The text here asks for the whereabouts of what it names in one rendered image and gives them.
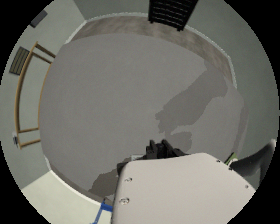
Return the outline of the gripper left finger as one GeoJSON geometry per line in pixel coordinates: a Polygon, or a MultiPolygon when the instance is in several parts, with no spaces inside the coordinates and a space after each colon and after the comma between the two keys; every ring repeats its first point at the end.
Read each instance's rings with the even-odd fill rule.
{"type": "MultiPolygon", "coordinates": [[[[136,159],[136,160],[149,160],[149,159],[157,159],[157,146],[153,140],[150,140],[150,145],[146,146],[146,155],[136,159]]],[[[118,176],[120,174],[121,169],[123,166],[128,162],[118,163],[117,164],[117,171],[118,176]]]]}

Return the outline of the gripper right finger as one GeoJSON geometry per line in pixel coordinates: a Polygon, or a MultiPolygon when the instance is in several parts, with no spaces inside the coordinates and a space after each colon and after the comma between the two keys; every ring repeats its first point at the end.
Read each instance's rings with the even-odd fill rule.
{"type": "Polygon", "coordinates": [[[166,139],[162,140],[161,143],[164,145],[163,159],[185,156],[185,153],[183,153],[180,149],[173,149],[166,139]]]}

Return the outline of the grey clamp slide with handwheel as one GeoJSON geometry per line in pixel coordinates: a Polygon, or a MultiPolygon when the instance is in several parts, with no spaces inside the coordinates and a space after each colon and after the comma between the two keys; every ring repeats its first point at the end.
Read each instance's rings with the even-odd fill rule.
{"type": "MultiPolygon", "coordinates": [[[[158,150],[157,150],[157,158],[158,159],[163,159],[163,151],[164,151],[164,145],[162,143],[157,143],[156,144],[158,150]]],[[[131,161],[134,161],[144,155],[131,155],[131,161]]]]}

